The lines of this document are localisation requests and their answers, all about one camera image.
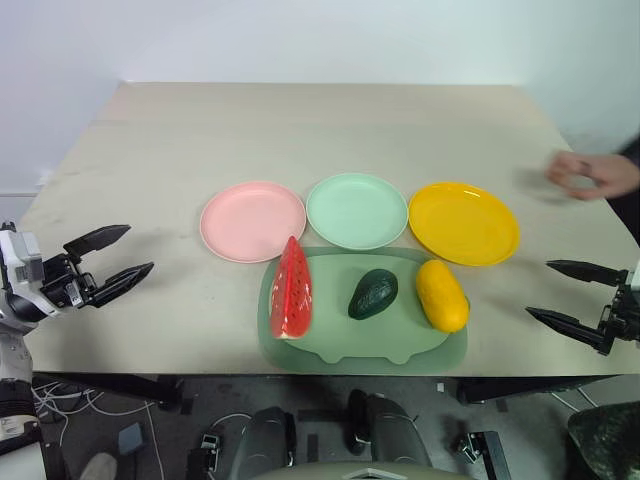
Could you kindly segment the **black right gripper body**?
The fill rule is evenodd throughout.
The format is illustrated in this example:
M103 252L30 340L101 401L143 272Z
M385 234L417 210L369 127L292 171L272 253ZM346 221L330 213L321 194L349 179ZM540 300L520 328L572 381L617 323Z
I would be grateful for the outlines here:
M619 284L615 294L602 311L598 329L601 344L612 344L616 339L639 340L639 292L627 284Z

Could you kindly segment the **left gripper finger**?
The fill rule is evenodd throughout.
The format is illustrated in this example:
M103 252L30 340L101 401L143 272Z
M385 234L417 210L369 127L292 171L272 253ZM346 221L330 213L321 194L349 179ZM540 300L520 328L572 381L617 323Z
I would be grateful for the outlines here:
M90 295L88 305L102 307L107 303L129 292L142 282L154 267L153 262L127 268L118 274L109 277L105 283L95 289Z
M125 224L104 226L64 244L63 249L73 264L79 264L83 256L112 245L130 229Z

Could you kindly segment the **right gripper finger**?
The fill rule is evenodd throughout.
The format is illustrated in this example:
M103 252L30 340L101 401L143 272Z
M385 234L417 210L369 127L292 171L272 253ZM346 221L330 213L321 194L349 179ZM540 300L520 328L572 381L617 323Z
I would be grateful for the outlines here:
M611 287L624 285L628 276L627 270L615 270L582 261L550 260L546 262L546 265L565 276L583 282L596 282Z
M526 307L525 310L555 332L584 343L603 356L607 356L611 351L614 335L606 323L591 328L563 313L535 307Z

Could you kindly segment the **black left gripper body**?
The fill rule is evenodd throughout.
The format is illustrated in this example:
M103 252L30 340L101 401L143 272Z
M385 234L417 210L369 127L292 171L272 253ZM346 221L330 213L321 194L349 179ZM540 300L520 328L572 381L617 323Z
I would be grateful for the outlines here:
M81 258L71 254L58 254L43 263L43 295L56 307L94 305L97 285L90 273L83 273L79 267Z

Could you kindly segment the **person's bare hand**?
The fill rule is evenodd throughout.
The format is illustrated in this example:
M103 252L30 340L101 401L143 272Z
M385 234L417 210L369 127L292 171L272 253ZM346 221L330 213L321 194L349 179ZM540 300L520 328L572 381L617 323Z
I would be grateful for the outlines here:
M546 178L569 197L578 200L617 198L634 190L637 169L620 155L556 153L545 171Z

